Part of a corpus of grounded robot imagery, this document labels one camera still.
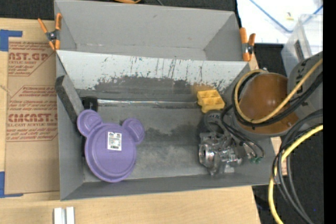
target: transparent box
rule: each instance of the transparent box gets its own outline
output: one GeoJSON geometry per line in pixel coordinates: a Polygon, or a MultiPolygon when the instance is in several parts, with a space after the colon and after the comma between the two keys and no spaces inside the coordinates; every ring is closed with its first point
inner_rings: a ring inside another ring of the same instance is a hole
{"type": "Polygon", "coordinates": [[[302,14],[281,50],[285,71],[289,76],[301,61],[323,50],[323,15],[302,14]]]}

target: blue tape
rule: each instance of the blue tape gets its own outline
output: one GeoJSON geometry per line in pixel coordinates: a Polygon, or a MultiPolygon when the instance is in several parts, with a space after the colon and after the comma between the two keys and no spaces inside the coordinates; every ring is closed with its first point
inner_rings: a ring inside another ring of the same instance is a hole
{"type": "Polygon", "coordinates": [[[21,37],[22,31],[0,30],[0,51],[8,51],[8,38],[21,37]]]}
{"type": "Polygon", "coordinates": [[[5,195],[5,172],[0,172],[0,198],[6,197],[18,197],[22,196],[23,194],[8,194],[5,195]]]}

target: cardboard box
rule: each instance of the cardboard box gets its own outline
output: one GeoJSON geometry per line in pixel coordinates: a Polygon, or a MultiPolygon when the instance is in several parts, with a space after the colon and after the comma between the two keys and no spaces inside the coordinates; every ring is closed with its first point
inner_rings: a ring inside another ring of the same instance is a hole
{"type": "Polygon", "coordinates": [[[259,164],[211,177],[198,161],[197,91],[230,87],[249,65],[242,60],[233,12],[55,0],[62,14],[57,77],[67,74],[80,97],[99,99],[105,122],[139,119],[145,139],[124,181],[100,181],[88,168],[83,137],[58,99],[60,198],[267,184],[274,151],[259,164]]]}
{"type": "MultiPolygon", "coordinates": [[[[53,30],[53,21],[45,22],[53,30]]],[[[9,38],[5,70],[8,109],[3,126],[5,194],[59,190],[55,52],[37,20],[1,19],[9,38]]]]}

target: mouse ear shaped lid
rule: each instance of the mouse ear shaped lid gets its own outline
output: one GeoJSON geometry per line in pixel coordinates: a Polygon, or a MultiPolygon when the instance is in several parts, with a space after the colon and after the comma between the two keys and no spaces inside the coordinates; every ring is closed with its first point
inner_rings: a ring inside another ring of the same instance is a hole
{"type": "Polygon", "coordinates": [[[83,110],[77,117],[77,128],[84,136],[88,136],[93,128],[102,123],[100,115],[91,109],[83,110]]]}
{"type": "Polygon", "coordinates": [[[122,123],[122,127],[133,136],[136,145],[139,145],[144,139],[145,129],[138,119],[128,118],[122,123]]]}

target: yellow cable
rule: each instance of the yellow cable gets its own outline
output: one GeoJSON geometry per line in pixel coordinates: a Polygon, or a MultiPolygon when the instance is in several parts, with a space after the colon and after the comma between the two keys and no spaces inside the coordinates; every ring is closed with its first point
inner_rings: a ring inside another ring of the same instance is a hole
{"type": "Polygon", "coordinates": [[[235,95],[234,95],[234,101],[235,101],[235,105],[237,108],[237,112],[239,113],[239,115],[248,122],[253,122],[253,123],[261,123],[264,121],[269,120],[271,117],[273,117],[275,114],[277,114],[287,103],[288,101],[293,97],[293,95],[300,89],[300,87],[304,84],[304,82],[311,76],[311,74],[323,63],[323,58],[320,59],[308,72],[307,74],[300,80],[300,82],[293,88],[293,90],[289,93],[289,95],[287,95],[287,97],[267,116],[259,119],[259,120],[253,120],[250,119],[248,116],[246,116],[240,109],[239,107],[239,103],[238,103],[238,89],[240,87],[240,85],[242,84],[243,80],[249,76],[252,73],[255,73],[255,71],[260,72],[260,69],[257,70],[252,70],[248,73],[246,73],[237,83],[237,86],[235,88],[235,95]]]}
{"type": "MultiPolygon", "coordinates": [[[[318,125],[314,129],[310,130],[307,132],[305,135],[294,141],[291,146],[285,150],[284,154],[281,157],[281,162],[283,162],[287,156],[298,146],[300,145],[303,141],[311,137],[312,135],[316,134],[317,132],[320,132],[323,130],[323,124],[318,125]]],[[[274,167],[274,173],[277,175],[277,166],[274,167]]],[[[277,214],[277,210],[275,208],[274,200],[273,200],[273,187],[274,187],[274,179],[273,176],[271,176],[269,185],[268,185],[268,203],[269,203],[269,208],[270,211],[276,221],[277,224],[284,224],[283,221],[280,219],[280,217],[277,214]]]]}

